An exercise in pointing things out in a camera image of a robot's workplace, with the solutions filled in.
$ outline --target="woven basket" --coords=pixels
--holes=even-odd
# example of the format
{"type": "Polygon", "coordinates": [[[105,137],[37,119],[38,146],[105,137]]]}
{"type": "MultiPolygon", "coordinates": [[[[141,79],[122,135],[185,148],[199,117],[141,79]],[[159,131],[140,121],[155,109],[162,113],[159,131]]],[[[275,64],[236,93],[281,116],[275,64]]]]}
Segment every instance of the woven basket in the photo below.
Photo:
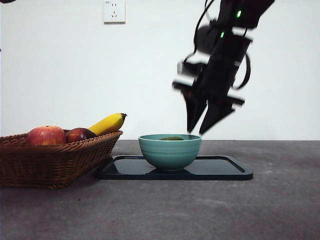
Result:
{"type": "Polygon", "coordinates": [[[27,133],[0,137],[0,186],[65,188],[109,158],[122,133],[39,146],[26,144],[27,133]]]}

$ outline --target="red apple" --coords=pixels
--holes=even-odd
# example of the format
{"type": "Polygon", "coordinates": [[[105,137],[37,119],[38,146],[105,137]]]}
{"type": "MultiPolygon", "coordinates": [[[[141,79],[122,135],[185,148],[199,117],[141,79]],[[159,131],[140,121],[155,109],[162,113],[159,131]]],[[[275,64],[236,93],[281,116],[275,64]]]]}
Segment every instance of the red apple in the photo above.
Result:
{"type": "Polygon", "coordinates": [[[97,137],[97,135],[94,132],[90,131],[89,129],[84,127],[77,127],[70,130],[66,134],[66,142],[72,143],[72,142],[77,142],[77,141],[90,139],[94,137],[97,137]]]}
{"type": "Polygon", "coordinates": [[[32,145],[66,144],[65,131],[59,126],[39,126],[28,133],[26,143],[32,145]]]}

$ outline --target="wall outlet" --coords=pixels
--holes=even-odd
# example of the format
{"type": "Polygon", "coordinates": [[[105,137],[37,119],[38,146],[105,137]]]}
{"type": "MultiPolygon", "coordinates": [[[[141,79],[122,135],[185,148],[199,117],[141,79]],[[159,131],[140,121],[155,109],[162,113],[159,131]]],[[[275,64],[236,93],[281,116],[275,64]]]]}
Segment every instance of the wall outlet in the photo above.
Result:
{"type": "Polygon", "coordinates": [[[103,22],[105,24],[126,22],[126,1],[125,0],[104,0],[103,1],[103,22]]]}

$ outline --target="gray table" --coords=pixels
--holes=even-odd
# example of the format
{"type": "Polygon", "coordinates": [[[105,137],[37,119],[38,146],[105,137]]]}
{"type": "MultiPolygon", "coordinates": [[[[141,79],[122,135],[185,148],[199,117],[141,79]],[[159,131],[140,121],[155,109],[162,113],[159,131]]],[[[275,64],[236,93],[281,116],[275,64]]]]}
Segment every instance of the gray table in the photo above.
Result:
{"type": "MultiPolygon", "coordinates": [[[[119,140],[113,155],[140,155],[119,140]]],[[[319,240],[320,141],[203,141],[249,181],[98,180],[1,189],[1,240],[319,240]]]]}

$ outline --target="teal bowl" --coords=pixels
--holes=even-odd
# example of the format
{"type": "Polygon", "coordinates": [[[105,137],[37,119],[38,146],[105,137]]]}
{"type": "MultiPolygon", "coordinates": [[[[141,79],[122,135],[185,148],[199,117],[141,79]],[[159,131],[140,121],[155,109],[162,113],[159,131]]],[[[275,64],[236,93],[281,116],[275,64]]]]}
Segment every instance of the teal bowl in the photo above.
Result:
{"type": "Polygon", "coordinates": [[[139,137],[142,155],[152,166],[162,171],[179,171],[197,157],[201,136],[188,134],[152,134],[139,137]],[[159,140],[180,137],[183,140],[159,140]]]}

